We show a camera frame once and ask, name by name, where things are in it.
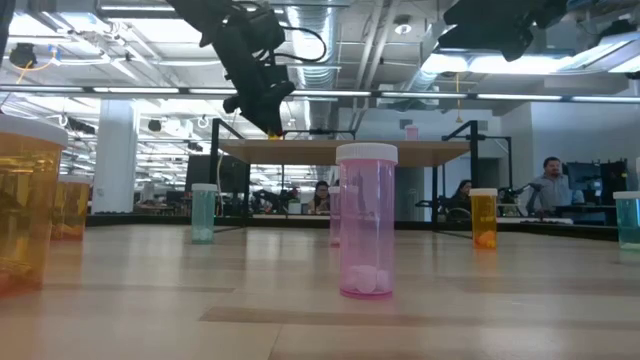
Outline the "silver ventilation duct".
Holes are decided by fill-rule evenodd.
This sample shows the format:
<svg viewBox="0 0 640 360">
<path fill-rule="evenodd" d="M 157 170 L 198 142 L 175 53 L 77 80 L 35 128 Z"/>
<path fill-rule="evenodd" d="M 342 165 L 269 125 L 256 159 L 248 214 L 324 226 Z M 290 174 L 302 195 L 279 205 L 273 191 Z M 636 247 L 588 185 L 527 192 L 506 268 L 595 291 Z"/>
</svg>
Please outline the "silver ventilation duct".
<svg viewBox="0 0 640 360">
<path fill-rule="evenodd" d="M 338 38 L 338 10 L 324 6 L 290 6 L 286 15 L 292 27 L 305 28 L 317 33 L 326 45 L 326 54 L 320 63 L 306 63 L 296 69 L 299 86 L 307 89 L 333 88 L 338 70 L 331 67 L 336 61 Z M 323 45 L 312 34 L 291 32 L 293 52 L 301 58 L 317 58 L 323 53 Z"/>
</svg>

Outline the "person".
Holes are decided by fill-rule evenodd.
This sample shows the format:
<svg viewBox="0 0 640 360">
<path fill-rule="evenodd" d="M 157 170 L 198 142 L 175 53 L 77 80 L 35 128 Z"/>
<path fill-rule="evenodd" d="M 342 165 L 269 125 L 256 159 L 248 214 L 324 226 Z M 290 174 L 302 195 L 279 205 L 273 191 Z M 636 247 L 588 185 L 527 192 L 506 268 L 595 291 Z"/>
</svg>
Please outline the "person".
<svg viewBox="0 0 640 360">
<path fill-rule="evenodd" d="M 471 197 L 470 190 L 472 182 L 468 179 L 462 180 L 453 196 L 446 205 L 448 221 L 466 221 L 471 219 Z"/>
<path fill-rule="evenodd" d="M 311 215 L 328 215 L 330 213 L 329 184 L 326 181 L 316 183 L 313 198 L 308 203 L 308 213 Z"/>
<path fill-rule="evenodd" d="M 568 177 L 562 173 L 562 163 L 557 157 L 548 157 L 543 162 L 543 173 L 530 182 L 533 193 L 530 209 L 534 213 L 553 213 L 559 206 L 573 203 L 574 192 L 569 187 Z"/>
</svg>

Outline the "large orange pill bottle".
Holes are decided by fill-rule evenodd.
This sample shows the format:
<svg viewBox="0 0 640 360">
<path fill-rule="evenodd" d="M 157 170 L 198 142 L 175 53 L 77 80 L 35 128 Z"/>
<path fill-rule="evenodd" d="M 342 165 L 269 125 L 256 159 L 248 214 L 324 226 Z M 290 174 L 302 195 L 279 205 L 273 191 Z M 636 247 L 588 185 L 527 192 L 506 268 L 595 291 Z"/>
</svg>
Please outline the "large orange pill bottle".
<svg viewBox="0 0 640 360">
<path fill-rule="evenodd" d="M 52 216 L 52 241 L 83 241 L 91 185 L 92 179 L 86 176 L 58 177 Z"/>
<path fill-rule="evenodd" d="M 0 298 L 41 288 L 67 132 L 0 114 Z"/>
</svg>

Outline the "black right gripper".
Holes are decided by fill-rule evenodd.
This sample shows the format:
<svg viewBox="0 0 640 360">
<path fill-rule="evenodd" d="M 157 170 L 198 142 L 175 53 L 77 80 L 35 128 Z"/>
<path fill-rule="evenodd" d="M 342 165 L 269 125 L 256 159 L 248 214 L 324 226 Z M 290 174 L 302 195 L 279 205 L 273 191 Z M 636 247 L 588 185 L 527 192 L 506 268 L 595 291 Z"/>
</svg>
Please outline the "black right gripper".
<svg viewBox="0 0 640 360">
<path fill-rule="evenodd" d="M 568 12 L 568 0 L 458 0 L 443 16 L 452 29 L 438 38 L 442 48 L 494 50 L 520 58 L 518 26 L 546 29 Z"/>
</svg>

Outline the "teal pill bottle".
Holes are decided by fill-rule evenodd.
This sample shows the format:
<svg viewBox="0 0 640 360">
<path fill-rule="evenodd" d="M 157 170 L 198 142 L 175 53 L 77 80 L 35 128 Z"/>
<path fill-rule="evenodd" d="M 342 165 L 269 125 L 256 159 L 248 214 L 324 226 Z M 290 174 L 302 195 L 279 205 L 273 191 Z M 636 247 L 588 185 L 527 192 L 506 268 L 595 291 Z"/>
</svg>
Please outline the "teal pill bottle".
<svg viewBox="0 0 640 360">
<path fill-rule="evenodd" d="M 613 198 L 620 248 L 640 251 L 640 191 L 614 192 Z"/>
<path fill-rule="evenodd" d="M 218 187 L 215 184 L 195 183 L 191 190 L 191 241 L 193 244 L 212 244 Z"/>
</svg>

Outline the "black ceiling device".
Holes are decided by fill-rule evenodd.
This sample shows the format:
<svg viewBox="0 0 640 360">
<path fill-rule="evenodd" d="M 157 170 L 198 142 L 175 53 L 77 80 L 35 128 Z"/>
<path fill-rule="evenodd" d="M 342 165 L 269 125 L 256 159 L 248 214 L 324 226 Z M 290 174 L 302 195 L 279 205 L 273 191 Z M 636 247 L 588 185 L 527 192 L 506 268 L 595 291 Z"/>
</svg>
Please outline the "black ceiling device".
<svg viewBox="0 0 640 360">
<path fill-rule="evenodd" d="M 9 55 L 10 63 L 22 69 L 34 67 L 37 64 L 34 47 L 32 43 L 17 43 Z"/>
</svg>

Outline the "long ceiling light bar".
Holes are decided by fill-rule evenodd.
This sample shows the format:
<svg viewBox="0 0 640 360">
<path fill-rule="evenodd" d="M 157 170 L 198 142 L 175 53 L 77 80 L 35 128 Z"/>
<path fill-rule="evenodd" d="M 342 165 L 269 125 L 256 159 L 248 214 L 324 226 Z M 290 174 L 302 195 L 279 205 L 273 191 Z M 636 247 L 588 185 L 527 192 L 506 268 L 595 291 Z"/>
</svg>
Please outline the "long ceiling light bar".
<svg viewBox="0 0 640 360">
<path fill-rule="evenodd" d="M 122 86 L 46 86 L 0 84 L 0 92 L 34 93 L 40 95 L 80 97 L 122 96 L 129 98 L 194 98 L 209 99 L 234 96 L 233 88 L 184 88 L 184 87 L 122 87 Z M 547 94 L 499 94 L 457 92 L 401 92 L 366 90 L 294 90 L 291 98 L 381 98 L 409 100 L 465 100 L 465 101 L 521 101 L 564 102 L 585 104 L 640 105 L 640 96 L 609 95 L 547 95 Z"/>
</svg>

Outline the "black metal table frame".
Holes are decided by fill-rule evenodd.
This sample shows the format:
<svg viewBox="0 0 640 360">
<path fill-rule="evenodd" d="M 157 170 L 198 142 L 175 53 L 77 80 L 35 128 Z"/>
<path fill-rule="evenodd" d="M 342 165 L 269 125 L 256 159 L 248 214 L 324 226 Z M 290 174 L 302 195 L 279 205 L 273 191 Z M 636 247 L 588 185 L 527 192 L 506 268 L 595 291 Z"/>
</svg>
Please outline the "black metal table frame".
<svg viewBox="0 0 640 360">
<path fill-rule="evenodd" d="M 180 225 L 191 224 L 191 218 L 185 216 L 160 216 L 146 214 L 109 213 L 89 215 L 86 220 L 87 227 L 120 226 L 120 225 Z M 294 216 L 294 217 L 223 217 L 216 218 L 214 224 L 223 227 L 267 227 L 267 228 L 308 228 L 328 229 L 329 220 L 320 216 Z M 432 231 L 439 233 L 452 233 L 455 231 L 470 231 L 469 224 L 396 221 L 396 230 L 402 231 Z M 524 223 L 499 223 L 498 232 L 526 233 L 545 236 L 568 237 L 587 240 L 617 242 L 618 230 L 616 227 L 599 227 L 583 225 L 551 224 L 539 222 Z"/>
</svg>

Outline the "wooden shelf with black legs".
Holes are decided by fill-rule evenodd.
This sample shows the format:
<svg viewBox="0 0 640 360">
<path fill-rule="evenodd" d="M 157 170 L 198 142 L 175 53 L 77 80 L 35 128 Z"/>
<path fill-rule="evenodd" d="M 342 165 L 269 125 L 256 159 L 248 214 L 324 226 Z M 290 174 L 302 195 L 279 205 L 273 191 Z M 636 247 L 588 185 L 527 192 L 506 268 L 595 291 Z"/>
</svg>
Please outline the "wooden shelf with black legs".
<svg viewBox="0 0 640 360">
<path fill-rule="evenodd" d="M 398 165 L 407 168 L 432 169 L 432 196 L 425 203 L 431 208 L 431 221 L 397 220 L 397 230 L 459 231 L 461 225 L 446 225 L 438 220 L 440 204 L 437 195 L 438 183 L 445 180 L 444 165 L 468 153 L 471 156 L 471 180 L 478 180 L 479 143 L 488 137 L 478 130 L 478 122 L 471 120 L 439 141 L 402 140 L 389 141 L 387 144 L 397 149 Z M 223 152 L 245 164 L 260 165 L 320 165 L 333 166 L 336 164 L 336 150 L 343 145 L 364 145 L 364 140 L 256 140 L 256 139 L 218 139 L 211 141 L 211 154 Z"/>
</svg>

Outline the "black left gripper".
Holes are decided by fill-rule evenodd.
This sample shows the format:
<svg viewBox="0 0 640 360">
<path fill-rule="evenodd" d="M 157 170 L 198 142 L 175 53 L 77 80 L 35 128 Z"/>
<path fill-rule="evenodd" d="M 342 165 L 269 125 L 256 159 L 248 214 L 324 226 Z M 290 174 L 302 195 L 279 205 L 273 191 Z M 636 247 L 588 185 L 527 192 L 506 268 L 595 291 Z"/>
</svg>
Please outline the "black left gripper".
<svg viewBox="0 0 640 360">
<path fill-rule="evenodd" d="M 219 29 L 214 50 L 226 70 L 225 78 L 236 89 L 235 95 L 223 101 L 224 111 L 238 111 L 265 134 L 282 134 L 280 106 L 295 90 L 286 67 L 256 60 L 237 26 Z"/>
</svg>

